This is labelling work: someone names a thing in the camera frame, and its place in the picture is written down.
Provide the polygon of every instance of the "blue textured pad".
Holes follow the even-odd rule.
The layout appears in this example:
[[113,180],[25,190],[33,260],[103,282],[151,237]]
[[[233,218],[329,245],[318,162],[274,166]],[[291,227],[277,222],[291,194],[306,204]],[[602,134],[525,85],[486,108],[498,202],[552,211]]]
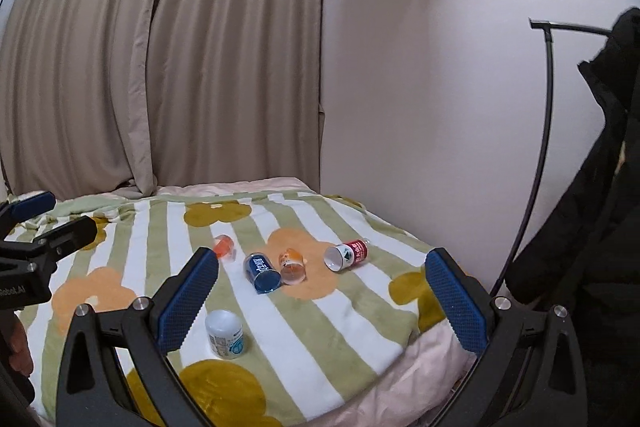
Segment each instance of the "blue textured pad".
[[56,206],[56,198],[51,192],[37,194],[24,201],[17,201],[11,209],[11,217],[18,223],[49,212]]
[[216,255],[205,254],[158,319],[157,343],[163,355],[180,349],[217,279]]
[[430,251],[424,262],[427,282],[467,351],[481,355],[487,346],[486,320],[440,254]]

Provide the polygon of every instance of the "striped blanket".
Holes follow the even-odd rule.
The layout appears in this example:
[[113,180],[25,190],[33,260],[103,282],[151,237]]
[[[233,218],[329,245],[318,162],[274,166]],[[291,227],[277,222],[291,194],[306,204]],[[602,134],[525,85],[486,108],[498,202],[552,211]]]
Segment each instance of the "striped blanket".
[[[238,255],[220,275],[180,351],[168,358],[215,425],[298,425],[336,409],[370,387],[416,336],[444,318],[420,268],[428,245],[359,204],[313,192],[257,192],[138,201],[86,196],[59,203],[18,226],[8,240],[30,241],[76,217],[95,219],[98,234],[84,251],[61,261],[51,302],[20,318],[36,370],[34,407],[55,417],[57,375],[66,330],[79,303],[97,311],[152,296],[198,247],[227,234]],[[333,273],[329,245],[369,240],[366,262]],[[286,248],[305,257],[307,280],[258,295],[246,279],[245,255],[271,259]],[[220,360],[210,350],[204,319],[226,309],[241,319],[245,351]],[[161,425],[126,351],[121,363],[144,416]]]

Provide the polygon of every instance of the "beige curtain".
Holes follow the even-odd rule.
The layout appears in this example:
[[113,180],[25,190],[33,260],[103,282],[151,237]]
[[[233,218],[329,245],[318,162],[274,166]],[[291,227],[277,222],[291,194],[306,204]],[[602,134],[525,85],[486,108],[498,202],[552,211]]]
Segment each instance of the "beige curtain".
[[15,0],[0,48],[0,152],[15,193],[155,188],[145,61],[154,0]]
[[159,0],[147,97],[160,185],[319,186],[322,0]]

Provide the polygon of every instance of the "red label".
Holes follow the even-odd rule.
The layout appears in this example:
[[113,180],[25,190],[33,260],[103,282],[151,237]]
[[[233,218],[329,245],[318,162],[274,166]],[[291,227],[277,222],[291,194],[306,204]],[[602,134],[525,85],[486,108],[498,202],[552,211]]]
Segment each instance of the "red label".
[[345,245],[353,250],[353,264],[360,263],[367,258],[367,245],[365,245],[364,241],[358,239],[345,243]]

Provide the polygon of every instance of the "human hand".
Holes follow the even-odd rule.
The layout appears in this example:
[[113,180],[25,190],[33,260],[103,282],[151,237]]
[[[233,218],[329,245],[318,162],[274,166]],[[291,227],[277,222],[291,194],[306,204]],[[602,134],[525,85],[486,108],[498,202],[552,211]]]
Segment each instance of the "human hand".
[[9,364],[17,373],[29,377],[33,373],[33,359],[31,351],[29,351],[29,341],[27,340],[27,332],[20,322],[20,319],[14,315],[14,332],[9,338],[9,348],[14,352],[9,357]]

